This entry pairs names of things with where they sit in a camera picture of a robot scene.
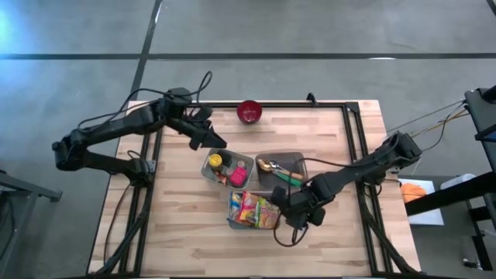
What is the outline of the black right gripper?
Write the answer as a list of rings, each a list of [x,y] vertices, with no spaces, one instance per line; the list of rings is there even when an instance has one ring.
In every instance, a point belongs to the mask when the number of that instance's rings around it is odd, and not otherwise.
[[[319,207],[319,200],[310,187],[287,195],[285,188],[276,186],[270,196],[270,202],[281,206],[286,223],[294,229],[304,229],[309,224],[320,226],[326,215],[325,209]]]

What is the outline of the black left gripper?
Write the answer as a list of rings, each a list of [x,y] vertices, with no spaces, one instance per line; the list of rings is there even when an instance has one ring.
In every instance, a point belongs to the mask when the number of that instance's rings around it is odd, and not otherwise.
[[[226,148],[227,142],[219,136],[212,128],[212,122],[208,119],[212,114],[209,105],[202,105],[193,115],[181,115],[178,117],[167,117],[168,127],[191,138],[189,146],[193,150],[198,148]]]

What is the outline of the green handled spoon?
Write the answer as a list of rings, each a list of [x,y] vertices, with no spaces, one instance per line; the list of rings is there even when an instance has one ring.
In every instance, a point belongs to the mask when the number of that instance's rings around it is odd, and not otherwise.
[[[303,183],[303,180],[305,179],[305,177],[300,174],[293,174],[293,173],[284,174],[281,173],[280,171],[275,171],[275,170],[272,172],[272,174],[279,177],[283,181],[288,182],[291,186],[294,187],[300,187],[301,184]]]

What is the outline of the yellow lid crunch jar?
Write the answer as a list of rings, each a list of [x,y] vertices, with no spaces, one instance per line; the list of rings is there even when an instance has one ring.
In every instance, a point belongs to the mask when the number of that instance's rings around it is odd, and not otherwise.
[[[212,171],[222,172],[222,169],[223,169],[222,157],[217,153],[211,154],[208,157],[208,165]]]

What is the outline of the green spice tin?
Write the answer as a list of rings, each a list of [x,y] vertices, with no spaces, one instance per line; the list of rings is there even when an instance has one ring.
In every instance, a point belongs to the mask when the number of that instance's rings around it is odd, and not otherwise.
[[[230,152],[224,150],[224,149],[219,149],[217,151],[217,154],[221,157],[222,159],[222,165],[225,167],[231,167],[232,161],[233,161],[233,156],[231,155]]]

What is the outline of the blue yellow noodle packet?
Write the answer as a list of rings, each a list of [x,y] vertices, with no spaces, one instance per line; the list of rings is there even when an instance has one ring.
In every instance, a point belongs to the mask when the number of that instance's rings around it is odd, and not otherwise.
[[[242,192],[232,192],[229,200],[229,220],[240,222],[241,204],[243,202]]]

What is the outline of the dark grey plastic bin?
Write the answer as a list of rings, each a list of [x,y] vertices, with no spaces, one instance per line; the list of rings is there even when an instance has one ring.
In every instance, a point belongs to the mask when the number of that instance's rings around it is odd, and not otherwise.
[[[305,162],[297,160],[303,157],[302,153],[299,152],[288,152],[288,153],[261,153],[255,157],[256,160],[264,159],[267,161],[275,161],[284,169],[301,174],[304,178],[307,178],[307,170]],[[260,183],[260,189],[262,191],[272,191],[276,186],[281,186],[283,188],[288,187],[288,183],[282,178],[279,178],[271,172],[266,172],[257,166],[257,175]]]

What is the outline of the red and black bowl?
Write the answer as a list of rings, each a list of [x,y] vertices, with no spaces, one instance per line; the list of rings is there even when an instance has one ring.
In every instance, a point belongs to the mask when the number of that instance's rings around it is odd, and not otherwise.
[[[255,124],[262,116],[263,108],[259,102],[246,100],[236,108],[238,119],[244,124]]]

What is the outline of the orange object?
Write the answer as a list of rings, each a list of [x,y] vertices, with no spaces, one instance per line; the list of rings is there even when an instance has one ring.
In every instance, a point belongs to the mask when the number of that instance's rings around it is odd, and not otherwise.
[[[402,183],[400,189],[404,203],[409,203],[427,195],[425,189],[417,184]]]

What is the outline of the white paper sheet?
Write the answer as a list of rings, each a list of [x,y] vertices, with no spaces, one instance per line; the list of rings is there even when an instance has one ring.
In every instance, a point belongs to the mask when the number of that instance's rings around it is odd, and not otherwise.
[[[426,194],[432,194],[436,190],[432,181],[400,178],[402,184],[415,184],[422,188]],[[443,226],[444,221],[439,209],[433,209],[417,215],[410,215],[408,221],[411,225]]]

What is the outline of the black stand bar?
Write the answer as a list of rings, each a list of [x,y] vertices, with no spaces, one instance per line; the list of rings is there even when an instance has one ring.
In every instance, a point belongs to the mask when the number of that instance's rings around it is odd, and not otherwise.
[[[472,198],[482,197],[485,206],[469,208],[470,220],[473,223],[476,235],[473,242],[478,259],[483,270],[493,270],[484,244],[484,237],[478,228],[479,221],[491,220],[496,231],[496,173],[488,172],[451,187],[433,192],[422,198],[417,198],[405,204],[407,215],[417,215],[434,209],[446,207],[458,202],[470,204]]]

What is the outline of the white plastic container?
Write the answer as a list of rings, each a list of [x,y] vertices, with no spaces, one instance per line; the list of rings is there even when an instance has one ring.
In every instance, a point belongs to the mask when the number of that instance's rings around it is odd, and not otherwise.
[[[443,182],[440,185],[440,189],[441,190],[444,190],[444,189],[447,189],[447,188],[451,188],[452,186],[455,186],[455,185],[461,184],[463,182],[469,181],[469,180],[471,180],[473,178],[475,178],[475,175],[474,174],[463,174],[463,175],[457,176],[457,177],[455,177],[453,179],[450,179],[448,181]]]

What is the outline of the grey side table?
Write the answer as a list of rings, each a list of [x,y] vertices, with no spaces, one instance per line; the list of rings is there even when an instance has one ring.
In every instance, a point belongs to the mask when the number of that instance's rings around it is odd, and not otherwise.
[[[7,278],[36,200],[46,197],[58,202],[61,195],[61,191],[19,180],[0,170],[0,279]]]

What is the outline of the black side cart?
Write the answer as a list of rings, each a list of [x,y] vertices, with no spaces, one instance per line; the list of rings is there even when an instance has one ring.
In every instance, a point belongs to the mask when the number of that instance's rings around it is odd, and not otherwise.
[[[496,173],[496,85],[466,91],[464,97],[476,129],[474,139],[482,144],[491,169]]]

